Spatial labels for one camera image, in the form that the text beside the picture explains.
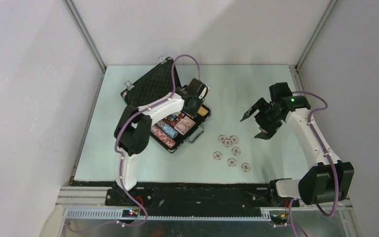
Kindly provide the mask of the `black poker set case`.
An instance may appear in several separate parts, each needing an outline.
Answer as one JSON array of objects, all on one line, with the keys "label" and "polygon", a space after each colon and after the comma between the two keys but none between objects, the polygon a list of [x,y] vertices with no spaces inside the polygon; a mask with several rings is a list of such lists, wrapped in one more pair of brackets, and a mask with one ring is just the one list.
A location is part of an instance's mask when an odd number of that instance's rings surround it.
[{"label": "black poker set case", "polygon": [[[172,91],[173,84],[180,88],[185,86],[181,85],[176,66],[174,65],[174,59],[171,57],[162,59],[159,64],[157,64],[134,83],[127,81],[125,84],[127,89],[121,93],[121,96],[127,106],[132,105],[136,107],[149,104],[165,96],[168,92]],[[152,137],[170,153],[174,153],[185,142],[191,143],[192,141],[190,140],[190,137],[197,131],[197,129],[203,127],[204,122],[211,115],[211,109],[206,107],[204,104],[202,104],[202,106],[207,108],[210,113],[204,117],[198,114],[195,117],[190,117],[185,114],[186,117],[195,122],[195,125],[185,135],[178,133],[178,135],[173,139],[176,142],[176,145],[172,149],[168,149],[152,133],[150,134],[150,137]],[[170,115],[162,120],[169,124],[169,118]]]}]

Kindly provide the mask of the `light blue chip stack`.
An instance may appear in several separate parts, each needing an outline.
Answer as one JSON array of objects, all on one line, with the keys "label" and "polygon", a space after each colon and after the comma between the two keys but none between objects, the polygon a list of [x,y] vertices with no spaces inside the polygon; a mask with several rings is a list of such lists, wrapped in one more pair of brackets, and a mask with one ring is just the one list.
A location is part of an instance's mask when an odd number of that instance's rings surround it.
[{"label": "light blue chip stack", "polygon": [[178,135],[178,132],[168,124],[164,125],[162,130],[172,139],[174,139]]}]

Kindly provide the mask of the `purple grey chip stack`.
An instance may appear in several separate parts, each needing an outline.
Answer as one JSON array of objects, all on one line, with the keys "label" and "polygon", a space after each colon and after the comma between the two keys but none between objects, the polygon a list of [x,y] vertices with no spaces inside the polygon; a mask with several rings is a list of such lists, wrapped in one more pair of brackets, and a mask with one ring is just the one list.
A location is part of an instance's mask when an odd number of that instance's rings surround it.
[{"label": "purple grey chip stack", "polygon": [[166,129],[169,124],[166,123],[164,120],[160,120],[155,125],[158,126],[160,129]]}]

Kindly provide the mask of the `white red chip stack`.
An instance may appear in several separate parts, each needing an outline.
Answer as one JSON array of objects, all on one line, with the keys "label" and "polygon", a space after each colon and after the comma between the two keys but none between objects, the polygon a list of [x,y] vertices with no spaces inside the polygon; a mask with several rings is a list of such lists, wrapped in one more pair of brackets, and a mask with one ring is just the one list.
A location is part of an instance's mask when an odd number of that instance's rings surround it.
[{"label": "white red chip stack", "polygon": [[[236,146],[239,143],[239,138],[236,135],[225,136],[221,134],[218,136],[218,141],[219,143],[224,145],[225,148],[230,149],[230,153],[232,157],[227,159],[227,165],[229,167],[236,167],[238,162],[235,157],[241,155],[241,149],[238,146]],[[214,160],[223,160],[225,156],[224,156],[224,152],[214,151],[212,154],[212,157]],[[251,170],[251,165],[247,162],[241,163],[240,166],[241,166],[242,171],[245,173]]]}]

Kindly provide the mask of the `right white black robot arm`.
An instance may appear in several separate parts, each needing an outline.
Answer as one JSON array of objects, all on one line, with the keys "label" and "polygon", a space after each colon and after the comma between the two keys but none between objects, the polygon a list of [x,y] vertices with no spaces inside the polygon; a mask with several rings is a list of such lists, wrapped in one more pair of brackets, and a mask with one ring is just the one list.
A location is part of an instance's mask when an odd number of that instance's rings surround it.
[{"label": "right white black robot arm", "polygon": [[253,117],[260,132],[258,139],[270,140],[285,123],[293,131],[306,159],[308,171],[301,179],[271,181],[267,200],[281,206],[287,198],[301,199],[307,205],[345,200],[354,175],[350,162],[343,162],[320,131],[314,114],[328,108],[313,109],[306,91],[292,91],[286,82],[269,87],[270,101],[260,98],[243,115]]}]

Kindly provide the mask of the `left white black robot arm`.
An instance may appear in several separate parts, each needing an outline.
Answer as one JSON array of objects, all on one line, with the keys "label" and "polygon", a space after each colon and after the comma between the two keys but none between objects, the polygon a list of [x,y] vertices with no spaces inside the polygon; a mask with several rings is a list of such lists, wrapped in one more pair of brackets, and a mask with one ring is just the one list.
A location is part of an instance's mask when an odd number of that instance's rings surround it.
[{"label": "left white black robot arm", "polygon": [[151,127],[175,112],[196,116],[209,90],[209,85],[193,78],[184,88],[173,84],[171,92],[154,102],[139,107],[128,105],[124,109],[114,131],[114,151],[120,156],[119,175],[115,180],[121,187],[117,199],[123,205],[135,202],[136,192],[132,188],[137,184],[137,156],[149,143]]}]

